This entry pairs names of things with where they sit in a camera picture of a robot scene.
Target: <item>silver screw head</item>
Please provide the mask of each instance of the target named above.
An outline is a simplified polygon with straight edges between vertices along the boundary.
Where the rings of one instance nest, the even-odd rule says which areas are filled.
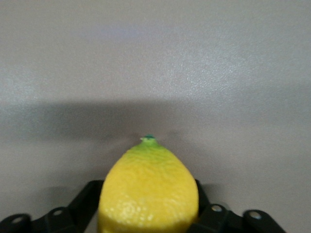
[[[223,209],[219,205],[213,205],[212,210],[215,212],[221,212]]]
[[[249,212],[249,215],[255,219],[258,219],[258,220],[261,219],[261,215],[256,211]]]

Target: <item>black bracket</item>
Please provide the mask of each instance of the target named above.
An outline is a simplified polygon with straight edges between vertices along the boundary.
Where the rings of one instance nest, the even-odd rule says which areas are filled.
[[[58,207],[31,221],[28,214],[12,215],[0,222],[0,233],[83,233],[97,211],[102,180],[89,182],[67,207]],[[238,216],[209,202],[200,182],[199,220],[187,233],[285,233],[261,210],[247,210]]]

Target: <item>gray surface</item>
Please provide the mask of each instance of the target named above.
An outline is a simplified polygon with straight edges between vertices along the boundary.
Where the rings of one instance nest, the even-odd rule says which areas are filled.
[[[307,0],[0,1],[0,219],[68,204],[153,133],[212,201],[308,232],[310,11]]]

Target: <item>lemon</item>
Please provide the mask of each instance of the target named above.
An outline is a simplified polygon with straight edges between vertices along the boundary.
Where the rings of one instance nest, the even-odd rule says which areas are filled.
[[[102,187],[98,233],[184,233],[198,215],[195,179],[152,135],[129,149]]]

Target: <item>artificial lemon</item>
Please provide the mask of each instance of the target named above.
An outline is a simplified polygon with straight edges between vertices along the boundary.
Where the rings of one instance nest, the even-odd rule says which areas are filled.
[[[198,215],[195,179],[147,135],[111,168],[102,187],[99,233],[184,233]]]

